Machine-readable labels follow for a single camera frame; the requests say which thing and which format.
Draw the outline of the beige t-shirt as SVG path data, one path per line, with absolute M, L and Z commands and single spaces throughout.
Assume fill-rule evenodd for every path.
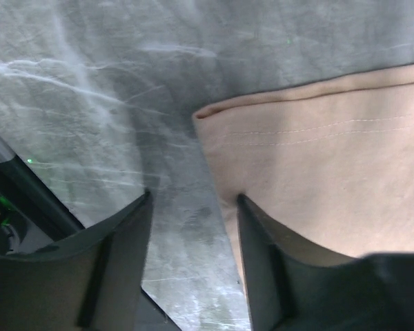
M 239 274 L 241 193 L 347 256 L 414 252 L 414 64 L 235 97 L 193 121 Z

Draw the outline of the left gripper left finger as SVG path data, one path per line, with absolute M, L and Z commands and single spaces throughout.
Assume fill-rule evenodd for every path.
M 0 255 L 0 330 L 133 330 L 152 205 L 146 192 L 36 252 Z

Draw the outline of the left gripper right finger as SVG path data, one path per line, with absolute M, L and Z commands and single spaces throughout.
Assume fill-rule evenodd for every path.
M 414 254 L 348 257 L 277 222 L 244 194 L 237 218 L 254 330 L 414 330 Z

